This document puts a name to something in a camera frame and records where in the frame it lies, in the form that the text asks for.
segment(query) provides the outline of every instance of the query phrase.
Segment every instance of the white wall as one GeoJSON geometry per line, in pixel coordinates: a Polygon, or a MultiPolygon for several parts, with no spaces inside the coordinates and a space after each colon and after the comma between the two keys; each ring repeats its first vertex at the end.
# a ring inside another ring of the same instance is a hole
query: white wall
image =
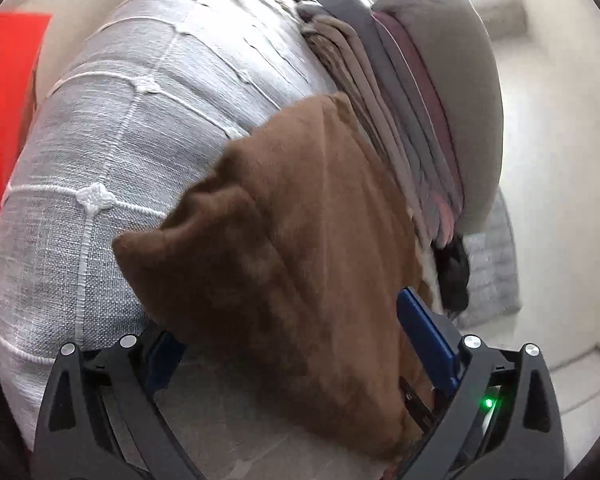
{"type": "Polygon", "coordinates": [[[600,97],[600,10],[593,0],[524,0],[528,28],[564,72],[600,97]]]}
{"type": "Polygon", "coordinates": [[[498,42],[495,54],[522,311],[471,331],[490,346],[533,341],[553,367],[600,340],[600,89],[529,38],[498,42]]]}

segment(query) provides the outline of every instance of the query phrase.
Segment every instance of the brown pillow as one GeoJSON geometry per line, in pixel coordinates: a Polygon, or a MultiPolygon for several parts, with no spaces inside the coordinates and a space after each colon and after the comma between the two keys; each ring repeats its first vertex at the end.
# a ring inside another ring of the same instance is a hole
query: brown pillow
{"type": "Polygon", "coordinates": [[[344,94],[229,142],[159,228],[113,242],[150,316],[183,342],[247,357],[292,420],[388,458],[420,434],[398,391],[430,384],[395,314],[430,300],[407,205],[344,94]]]}

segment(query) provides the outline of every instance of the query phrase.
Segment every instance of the fabric texture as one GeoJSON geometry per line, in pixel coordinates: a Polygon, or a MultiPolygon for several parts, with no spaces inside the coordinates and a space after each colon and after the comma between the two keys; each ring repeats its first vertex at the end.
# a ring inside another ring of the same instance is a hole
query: fabric texture
{"type": "MultiPolygon", "coordinates": [[[[376,22],[378,25],[378,33],[384,43],[384,47],[387,53],[390,55],[392,63],[394,64],[395,71],[400,78],[402,87],[408,93],[410,101],[413,104],[413,109],[418,117],[421,124],[426,124],[427,128],[430,128],[433,132],[433,126],[429,113],[424,104],[420,90],[417,86],[413,74],[409,70],[407,63],[404,60],[404,56],[400,51],[400,47],[394,40],[394,37],[389,33],[382,23],[376,22]]],[[[438,228],[435,234],[432,234],[431,238],[435,241],[438,247],[444,247],[450,240],[450,234],[453,233],[455,219],[458,216],[462,207],[462,195],[459,193],[459,187],[452,190],[452,193],[456,197],[456,209],[452,209],[449,200],[446,198],[446,194],[442,194],[438,191],[432,191],[430,197],[432,199],[433,210],[437,213],[435,220],[438,222],[438,228]]]]}
{"type": "Polygon", "coordinates": [[[360,93],[360,89],[356,86],[356,82],[347,68],[347,63],[344,61],[338,47],[319,34],[307,34],[305,40],[327,69],[338,88],[349,97],[356,117],[362,125],[363,132],[376,149],[376,153],[380,155],[385,164],[390,165],[384,146],[379,140],[378,130],[369,114],[368,108],[366,108],[365,100],[360,93]]]}
{"type": "Polygon", "coordinates": [[[404,67],[404,65],[406,65],[407,70],[411,73],[411,76],[416,83],[416,89],[413,89],[412,91],[414,93],[417,91],[420,99],[423,101],[426,112],[429,115],[429,120],[436,134],[436,139],[440,143],[442,152],[445,154],[446,163],[451,170],[461,199],[464,200],[464,197],[462,196],[462,180],[458,170],[458,161],[456,159],[456,152],[453,147],[451,134],[449,133],[449,127],[446,122],[445,111],[442,108],[436,89],[431,82],[429,73],[427,73],[427,69],[422,62],[422,58],[413,44],[413,40],[409,37],[398,20],[384,12],[373,12],[372,14],[376,20],[378,31],[386,31],[386,34],[381,34],[380,38],[382,39],[384,46],[387,47],[387,53],[392,58],[394,66],[404,67]],[[400,49],[399,55],[395,51],[394,42],[397,43],[397,46],[400,49]]]}
{"type": "Polygon", "coordinates": [[[469,306],[469,257],[462,244],[462,236],[456,235],[443,248],[434,249],[440,297],[445,312],[451,319],[457,318],[469,306]]]}
{"type": "Polygon", "coordinates": [[[400,142],[398,128],[395,126],[394,118],[384,102],[374,71],[371,68],[364,46],[357,37],[355,31],[346,23],[340,22],[330,16],[315,16],[310,27],[303,29],[304,34],[316,30],[319,34],[333,41],[342,53],[347,66],[353,75],[356,85],[365,97],[371,117],[376,124],[381,142],[391,162],[398,186],[407,199],[414,215],[414,222],[420,235],[423,247],[430,245],[430,226],[427,225],[422,215],[422,200],[414,186],[413,171],[411,171],[410,160],[404,151],[404,145],[400,142]],[[339,28],[348,31],[345,37],[339,28]]]}
{"type": "Polygon", "coordinates": [[[411,177],[420,200],[422,216],[429,233],[428,243],[430,244],[440,234],[440,222],[442,221],[440,218],[441,213],[434,197],[436,192],[432,189],[429,181],[422,171],[420,158],[418,157],[411,141],[409,140],[409,137],[402,135],[402,132],[405,130],[400,120],[400,116],[394,112],[394,106],[392,105],[391,99],[387,94],[386,89],[379,81],[378,89],[382,102],[384,103],[384,108],[392,118],[392,124],[395,125],[397,135],[402,141],[400,142],[400,145],[404,148],[405,156],[409,161],[411,177]]]}
{"type": "Polygon", "coordinates": [[[152,318],[253,359],[297,423],[378,458],[419,437],[397,381],[429,400],[430,383],[395,298],[413,286],[430,304],[430,292],[402,194],[344,94],[230,142],[159,229],[113,251],[152,318]]]}
{"type": "Polygon", "coordinates": [[[452,135],[464,203],[456,229],[480,232],[502,165],[502,96],[487,31],[469,0],[377,0],[424,61],[452,135]]]}
{"type": "Polygon", "coordinates": [[[516,245],[501,189],[484,231],[465,236],[464,247],[470,266],[469,307],[458,318],[458,327],[470,328],[520,311],[516,245]]]}
{"type": "Polygon", "coordinates": [[[376,77],[393,104],[393,111],[402,124],[401,135],[408,137],[413,145],[431,187],[449,200],[458,214],[461,200],[440,144],[430,123],[421,124],[413,110],[406,90],[403,88],[395,67],[384,49],[371,15],[368,0],[318,0],[322,6],[339,20],[356,31],[365,47],[376,77]]]}

